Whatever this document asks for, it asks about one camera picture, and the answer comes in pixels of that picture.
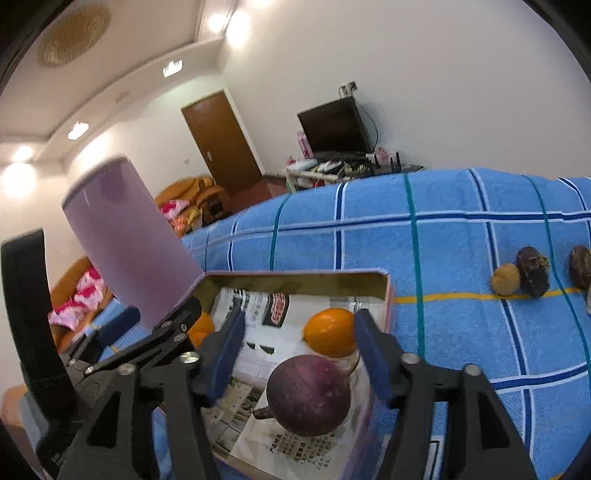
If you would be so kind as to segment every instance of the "wooden door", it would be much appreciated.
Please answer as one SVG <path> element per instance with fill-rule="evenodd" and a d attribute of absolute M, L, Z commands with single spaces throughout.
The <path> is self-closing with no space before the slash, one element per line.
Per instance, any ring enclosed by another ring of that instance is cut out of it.
<path fill-rule="evenodd" d="M 182 112 L 218 185 L 232 196 L 262 180 L 224 92 L 186 106 Z"/>

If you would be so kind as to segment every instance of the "pink blanket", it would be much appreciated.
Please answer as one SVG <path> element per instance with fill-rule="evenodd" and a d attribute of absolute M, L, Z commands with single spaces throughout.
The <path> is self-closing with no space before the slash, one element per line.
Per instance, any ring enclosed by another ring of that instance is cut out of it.
<path fill-rule="evenodd" d="M 76 330 L 87 313 L 99 308 L 105 298 L 105 290 L 105 282 L 99 273 L 94 268 L 87 270 L 76 286 L 76 294 L 50 312 L 50 325 L 61 325 L 72 331 Z"/>

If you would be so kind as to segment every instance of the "cables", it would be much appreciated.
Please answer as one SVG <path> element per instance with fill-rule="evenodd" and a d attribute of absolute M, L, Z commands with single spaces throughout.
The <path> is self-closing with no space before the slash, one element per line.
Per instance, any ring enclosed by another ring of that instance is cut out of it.
<path fill-rule="evenodd" d="M 374 125 L 374 129 L 375 129 L 375 145 L 372 148 L 372 152 L 375 152 L 375 149 L 378 148 L 378 142 L 379 142 L 378 124 L 375 122 L 374 118 L 369 114 L 369 112 L 363 107 L 363 105 L 359 104 L 359 107 L 361 108 L 361 110 L 363 110 L 363 112 L 365 113 L 365 115 L 367 115 L 369 117 L 369 119 L 371 120 L 372 124 Z"/>

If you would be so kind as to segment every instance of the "brown tuber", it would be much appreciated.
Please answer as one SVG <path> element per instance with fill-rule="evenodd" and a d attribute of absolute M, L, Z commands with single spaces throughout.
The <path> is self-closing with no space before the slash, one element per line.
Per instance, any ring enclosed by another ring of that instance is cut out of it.
<path fill-rule="evenodd" d="M 521 285 L 519 269 L 512 263 L 506 263 L 497 268 L 491 276 L 491 288 L 503 297 L 513 295 Z"/>
<path fill-rule="evenodd" d="M 521 289 L 530 297 L 539 299 L 550 288 L 548 259 L 534 247 L 523 247 L 515 262 L 521 274 Z"/>
<path fill-rule="evenodd" d="M 584 245 L 573 248 L 569 256 L 569 273 L 573 284 L 588 291 L 591 284 L 591 252 Z"/>

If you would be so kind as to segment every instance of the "television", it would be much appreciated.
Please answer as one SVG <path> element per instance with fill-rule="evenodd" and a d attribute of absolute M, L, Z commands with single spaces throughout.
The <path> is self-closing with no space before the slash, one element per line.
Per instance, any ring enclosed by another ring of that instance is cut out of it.
<path fill-rule="evenodd" d="M 298 114 L 312 152 L 371 153 L 367 129 L 353 97 Z"/>

